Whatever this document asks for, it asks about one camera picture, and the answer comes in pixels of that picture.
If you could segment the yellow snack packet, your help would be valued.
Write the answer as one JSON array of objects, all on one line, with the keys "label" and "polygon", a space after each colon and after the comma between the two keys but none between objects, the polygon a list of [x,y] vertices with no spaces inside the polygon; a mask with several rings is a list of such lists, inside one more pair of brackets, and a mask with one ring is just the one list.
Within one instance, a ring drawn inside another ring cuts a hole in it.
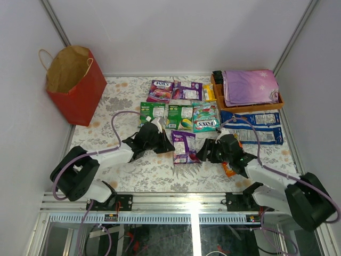
[{"label": "yellow snack packet", "polygon": [[202,86],[203,94],[206,102],[213,102],[216,101],[216,97],[213,91],[212,84],[205,84]]}]

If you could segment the orange Fox's candy bag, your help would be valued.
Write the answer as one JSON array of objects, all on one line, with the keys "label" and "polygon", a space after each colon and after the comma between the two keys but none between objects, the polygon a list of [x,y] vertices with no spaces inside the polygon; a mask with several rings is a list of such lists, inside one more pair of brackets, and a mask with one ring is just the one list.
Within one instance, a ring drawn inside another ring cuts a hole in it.
[{"label": "orange Fox's candy bag", "polygon": [[221,146],[223,149],[223,166],[228,177],[242,172],[241,159],[243,149],[239,145],[239,141],[232,134],[221,137]]}]

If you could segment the red paper bag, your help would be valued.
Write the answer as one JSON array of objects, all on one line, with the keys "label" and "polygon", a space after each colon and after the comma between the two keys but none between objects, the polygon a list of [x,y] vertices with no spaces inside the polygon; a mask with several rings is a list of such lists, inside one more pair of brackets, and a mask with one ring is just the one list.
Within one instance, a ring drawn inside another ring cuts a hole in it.
[{"label": "red paper bag", "polygon": [[55,57],[38,51],[46,70],[46,92],[72,125],[89,126],[107,85],[90,49],[69,45]]}]

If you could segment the green yellow snack bag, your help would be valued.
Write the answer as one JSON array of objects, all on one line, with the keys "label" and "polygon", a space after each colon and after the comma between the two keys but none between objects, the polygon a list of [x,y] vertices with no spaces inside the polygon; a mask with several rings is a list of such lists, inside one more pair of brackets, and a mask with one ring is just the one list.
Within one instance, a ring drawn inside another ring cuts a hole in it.
[{"label": "green yellow snack bag", "polygon": [[190,105],[169,105],[166,128],[189,130],[193,128],[193,107]]}]

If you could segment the green white snack packet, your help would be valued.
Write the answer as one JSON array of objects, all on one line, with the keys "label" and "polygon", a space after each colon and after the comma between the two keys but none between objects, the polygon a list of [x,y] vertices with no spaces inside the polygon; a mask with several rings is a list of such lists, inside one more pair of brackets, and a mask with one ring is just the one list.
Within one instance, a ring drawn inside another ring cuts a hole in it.
[{"label": "green white snack packet", "polygon": [[216,105],[210,102],[196,102],[193,106],[193,132],[211,132],[220,126]]}]

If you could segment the colourful snack packet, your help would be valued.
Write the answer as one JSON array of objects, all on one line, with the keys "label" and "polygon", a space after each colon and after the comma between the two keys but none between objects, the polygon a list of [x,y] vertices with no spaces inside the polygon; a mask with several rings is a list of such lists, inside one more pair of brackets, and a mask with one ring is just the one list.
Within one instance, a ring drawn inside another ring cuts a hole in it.
[{"label": "colourful snack packet", "polygon": [[172,98],[173,87],[173,82],[152,80],[147,102],[161,102],[168,104]]}]

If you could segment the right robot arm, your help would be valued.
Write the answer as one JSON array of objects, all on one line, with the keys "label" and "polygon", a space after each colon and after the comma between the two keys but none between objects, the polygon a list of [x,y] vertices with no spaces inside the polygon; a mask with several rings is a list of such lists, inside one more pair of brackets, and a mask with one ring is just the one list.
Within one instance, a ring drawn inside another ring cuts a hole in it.
[{"label": "right robot arm", "polygon": [[197,157],[203,162],[227,163],[236,174],[255,182],[256,186],[243,197],[248,210],[268,206],[288,214],[306,231],[329,222],[334,213],[339,221],[340,208],[316,175],[290,175],[273,170],[262,164],[259,157],[245,152],[231,134],[206,139]]}]

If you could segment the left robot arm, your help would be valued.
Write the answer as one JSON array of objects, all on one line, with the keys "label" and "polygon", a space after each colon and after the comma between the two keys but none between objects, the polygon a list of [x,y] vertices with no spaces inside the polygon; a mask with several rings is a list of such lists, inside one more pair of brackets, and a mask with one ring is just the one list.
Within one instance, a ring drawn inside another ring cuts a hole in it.
[{"label": "left robot arm", "polygon": [[85,198],[91,201],[88,209],[117,211],[122,207],[117,192],[106,181],[97,181],[95,175],[101,169],[133,162],[149,150],[156,154],[175,150],[165,130],[151,122],[123,140],[120,147],[98,152],[88,152],[81,146],[73,147],[52,171],[50,180],[71,202]]}]

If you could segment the blue chips bag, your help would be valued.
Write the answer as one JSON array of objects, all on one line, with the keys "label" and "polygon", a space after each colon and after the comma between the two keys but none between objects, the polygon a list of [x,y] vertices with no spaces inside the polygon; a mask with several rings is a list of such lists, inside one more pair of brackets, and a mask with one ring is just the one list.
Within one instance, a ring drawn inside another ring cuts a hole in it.
[{"label": "blue chips bag", "polygon": [[221,111],[224,128],[241,143],[282,145],[284,142],[278,112],[257,114],[234,114]]}]

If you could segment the purple snack packet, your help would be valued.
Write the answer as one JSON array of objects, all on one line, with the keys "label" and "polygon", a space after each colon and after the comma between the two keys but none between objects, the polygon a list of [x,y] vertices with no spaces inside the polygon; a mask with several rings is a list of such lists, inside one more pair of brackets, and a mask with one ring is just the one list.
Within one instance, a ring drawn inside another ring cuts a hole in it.
[{"label": "purple snack packet", "polygon": [[189,81],[175,81],[172,99],[202,100],[202,83]]},{"label": "purple snack packet", "polygon": [[196,135],[190,132],[173,130],[171,132],[174,164],[200,163],[195,149]]}]

